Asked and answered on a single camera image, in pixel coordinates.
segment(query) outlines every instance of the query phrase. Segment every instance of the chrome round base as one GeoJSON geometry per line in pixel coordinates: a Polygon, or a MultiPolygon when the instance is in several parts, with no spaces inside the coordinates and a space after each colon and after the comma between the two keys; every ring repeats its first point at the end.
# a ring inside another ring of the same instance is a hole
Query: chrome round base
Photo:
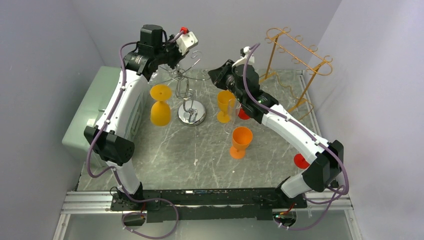
{"type": "Polygon", "coordinates": [[[185,102],[185,109],[189,110],[190,107],[193,113],[184,111],[183,104],[181,104],[178,108],[178,119],[186,126],[197,126],[205,120],[206,108],[196,100],[193,101],[193,105],[191,100],[185,102]]]}

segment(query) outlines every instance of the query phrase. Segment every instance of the wall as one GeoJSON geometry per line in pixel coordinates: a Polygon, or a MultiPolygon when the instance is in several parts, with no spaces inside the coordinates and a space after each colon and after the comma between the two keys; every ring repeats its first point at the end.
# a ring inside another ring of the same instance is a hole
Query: wall
{"type": "Polygon", "coordinates": [[[324,137],[345,146],[366,240],[424,239],[423,11],[418,0],[343,0],[319,43],[334,72],[310,95],[324,137]]]}
{"type": "Polygon", "coordinates": [[[103,61],[66,0],[0,2],[1,239],[52,239],[82,163],[61,139],[103,61]]]}
{"type": "MultiPolygon", "coordinates": [[[[240,57],[240,49],[262,42],[256,67],[266,68],[272,46],[264,38],[269,28],[290,26],[306,45],[318,44],[341,0],[73,0],[107,66],[119,66],[118,49],[140,39],[144,24],[162,26],[168,35],[181,26],[193,31],[204,58],[196,66],[214,69],[240,57]]],[[[306,62],[311,55],[293,41],[285,43],[306,62]]],[[[183,66],[192,61],[184,60],[183,66]]],[[[276,54],[274,68],[301,68],[286,54],[276,54]]]]}

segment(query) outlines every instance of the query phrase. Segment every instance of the white wall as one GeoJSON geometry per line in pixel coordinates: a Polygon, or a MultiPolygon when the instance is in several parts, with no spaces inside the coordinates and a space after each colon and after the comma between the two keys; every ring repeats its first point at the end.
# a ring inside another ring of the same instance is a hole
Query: white wall
{"type": "Polygon", "coordinates": [[[322,134],[345,146],[366,240],[424,239],[423,11],[418,0],[343,0],[319,44],[334,72],[310,94],[322,134]]]}
{"type": "Polygon", "coordinates": [[[0,1],[2,240],[53,238],[82,163],[61,144],[103,61],[67,0],[0,1]]]}
{"type": "MultiPolygon", "coordinates": [[[[290,26],[294,36],[304,36],[306,45],[318,44],[340,1],[73,0],[106,65],[117,67],[117,49],[138,41],[144,24],[156,24],[168,35],[176,34],[181,26],[193,31],[199,39],[196,50],[204,55],[196,67],[208,69],[238,59],[241,48],[261,41],[255,53],[256,66],[266,68],[272,50],[264,41],[269,28],[290,26]]],[[[306,62],[310,59],[293,41],[284,46],[306,62]]],[[[293,64],[287,53],[277,54],[274,62],[273,67],[279,69],[302,68],[293,64]]]]}

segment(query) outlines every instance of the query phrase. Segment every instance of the gold wire frame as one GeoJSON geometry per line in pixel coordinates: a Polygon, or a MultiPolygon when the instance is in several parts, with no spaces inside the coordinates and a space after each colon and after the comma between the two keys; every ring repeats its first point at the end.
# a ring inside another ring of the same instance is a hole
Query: gold wire frame
{"type": "Polygon", "coordinates": [[[269,58],[269,62],[268,62],[268,67],[266,69],[265,74],[261,75],[260,78],[264,77],[263,79],[261,79],[259,81],[259,83],[262,83],[263,81],[265,81],[266,79],[276,75],[277,76],[277,80],[278,83],[284,87],[284,88],[290,88],[290,93],[292,95],[293,98],[297,99],[297,103],[291,107],[288,112],[292,112],[293,110],[295,110],[296,108],[298,108],[299,106],[301,106],[304,103],[308,103],[310,105],[310,110],[304,115],[302,116],[299,120],[302,120],[304,117],[306,117],[311,111],[312,109],[314,109],[314,105],[307,100],[306,98],[304,98],[306,91],[308,90],[309,86],[311,85],[312,81],[314,80],[315,76],[321,75],[321,76],[328,76],[333,72],[333,66],[330,64],[333,61],[333,58],[330,57],[330,55],[326,55],[324,57],[319,56],[318,54],[316,54],[315,52],[318,51],[318,47],[316,45],[311,45],[309,47],[306,47],[305,45],[303,45],[301,42],[303,40],[303,37],[301,35],[296,35],[295,37],[291,36],[290,33],[291,29],[289,27],[284,27],[283,29],[281,28],[270,28],[266,31],[266,38],[265,40],[269,40],[269,44],[273,43],[273,47],[272,47],[272,52],[271,52],[271,56],[269,58]],[[270,37],[269,32],[272,30],[279,30],[279,33],[277,33],[275,36],[270,37]],[[317,66],[309,66],[307,63],[305,63],[304,61],[302,61],[299,57],[297,57],[296,55],[294,55],[292,52],[288,51],[287,48],[283,47],[282,45],[280,45],[278,43],[279,37],[286,35],[287,37],[289,37],[291,40],[293,40],[295,43],[297,43],[298,45],[300,45],[301,47],[303,47],[304,49],[306,49],[308,52],[310,52],[311,54],[313,54],[315,57],[319,58],[321,60],[321,63],[319,63],[317,66]],[[305,89],[303,90],[302,94],[300,97],[296,97],[293,94],[293,90],[291,86],[287,86],[281,83],[280,81],[280,77],[278,76],[277,72],[275,72],[274,70],[272,70],[271,68],[271,62],[273,60],[274,57],[274,52],[278,51],[279,53],[288,53],[289,55],[291,55],[293,58],[291,59],[291,61],[294,64],[303,64],[306,66],[306,71],[307,72],[311,72],[310,75],[312,75],[312,77],[310,78],[309,82],[307,83],[305,89]],[[327,72],[320,72],[320,68],[327,65],[329,67],[329,71],[327,72]]]}

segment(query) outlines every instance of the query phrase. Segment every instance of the gray marble tabletop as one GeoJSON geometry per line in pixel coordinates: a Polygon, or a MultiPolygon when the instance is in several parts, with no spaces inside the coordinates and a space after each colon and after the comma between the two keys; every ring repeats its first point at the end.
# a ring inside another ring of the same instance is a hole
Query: gray marble tabletop
{"type": "MultiPolygon", "coordinates": [[[[292,86],[295,96],[300,96],[302,88],[296,71],[287,69],[278,70],[277,73],[281,82],[292,86]]],[[[201,70],[191,70],[187,76],[208,78],[201,70]]],[[[149,84],[166,79],[169,79],[167,72],[160,71],[149,84]]],[[[165,84],[175,89],[175,81],[165,84]]],[[[251,129],[253,140],[244,158],[233,159],[229,153],[232,137],[224,131],[224,124],[218,122],[216,117],[220,111],[217,94],[221,90],[213,86],[210,80],[191,80],[190,88],[207,111],[206,119],[198,126],[184,126],[179,122],[176,112],[182,100],[174,95],[167,101],[172,110],[172,120],[163,127],[150,122],[150,108],[154,100],[150,98],[146,103],[132,157],[137,177],[145,189],[275,187],[298,172],[293,163],[298,151],[277,133],[253,119],[236,120],[235,126],[251,129]]],[[[282,87],[275,76],[261,83],[261,89],[274,96],[286,109],[296,103],[290,89],[282,87]]],[[[308,111],[306,104],[303,104],[292,115],[299,119],[308,111]]],[[[313,130],[309,116],[301,122],[313,130]]],[[[93,168],[94,173],[100,170],[93,168]]],[[[116,181],[111,172],[92,179],[83,168],[77,190],[104,191],[113,186],[116,186],[116,181]]]]}

